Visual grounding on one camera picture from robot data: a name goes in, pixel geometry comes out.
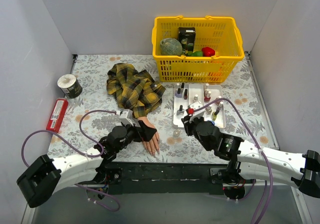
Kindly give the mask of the clear nail polish bottle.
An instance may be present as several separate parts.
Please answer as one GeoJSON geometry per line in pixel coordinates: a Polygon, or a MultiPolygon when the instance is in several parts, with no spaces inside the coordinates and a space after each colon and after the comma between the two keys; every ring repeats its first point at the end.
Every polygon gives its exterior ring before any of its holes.
{"type": "Polygon", "coordinates": [[[181,134],[181,130],[180,129],[175,129],[173,132],[173,138],[178,138],[181,134]]]}

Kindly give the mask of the mannequin hand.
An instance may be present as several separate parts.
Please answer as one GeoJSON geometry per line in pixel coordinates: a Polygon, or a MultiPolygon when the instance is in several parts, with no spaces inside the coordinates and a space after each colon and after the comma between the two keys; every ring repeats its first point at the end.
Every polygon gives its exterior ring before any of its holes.
{"type": "MultiPolygon", "coordinates": [[[[142,121],[144,122],[144,124],[152,129],[155,129],[156,127],[148,120],[148,118],[146,116],[143,117],[139,117],[137,119],[138,121],[142,121]]],[[[159,141],[160,141],[160,137],[159,137],[159,133],[156,131],[156,133],[153,135],[153,137],[151,138],[150,141],[143,141],[142,144],[144,146],[144,148],[148,151],[148,153],[155,157],[156,154],[160,153],[160,146],[159,146],[159,141]]]]}

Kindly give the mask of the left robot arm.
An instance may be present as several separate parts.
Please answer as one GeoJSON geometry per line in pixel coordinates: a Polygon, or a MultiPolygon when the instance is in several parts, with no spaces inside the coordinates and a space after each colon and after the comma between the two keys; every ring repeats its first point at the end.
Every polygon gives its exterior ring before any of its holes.
{"type": "Polygon", "coordinates": [[[17,179],[30,208],[44,204],[54,193],[82,182],[101,184],[106,180],[104,165],[112,162],[117,153],[132,142],[148,142],[157,130],[140,120],[138,126],[121,124],[102,137],[83,154],[59,158],[38,157],[17,179]]]}

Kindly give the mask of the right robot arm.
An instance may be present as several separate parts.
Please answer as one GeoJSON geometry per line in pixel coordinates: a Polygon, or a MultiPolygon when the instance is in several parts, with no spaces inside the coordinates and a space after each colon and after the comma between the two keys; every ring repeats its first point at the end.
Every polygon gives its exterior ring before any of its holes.
{"type": "Polygon", "coordinates": [[[320,155],[313,150],[292,153],[264,147],[226,134],[203,117],[187,115],[181,119],[188,136],[195,137],[206,151],[228,162],[225,169],[216,171],[214,183],[238,183],[264,180],[298,189],[313,198],[320,197],[320,155]]]}

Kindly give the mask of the yellow plaid shirt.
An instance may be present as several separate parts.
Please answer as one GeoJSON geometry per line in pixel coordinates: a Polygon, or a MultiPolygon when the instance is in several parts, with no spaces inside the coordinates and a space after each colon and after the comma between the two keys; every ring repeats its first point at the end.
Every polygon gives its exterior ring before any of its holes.
{"type": "Polygon", "coordinates": [[[118,106],[129,109],[135,118],[147,116],[162,104],[166,88],[144,69],[137,71],[130,63],[117,63],[107,72],[106,90],[118,106]]]}

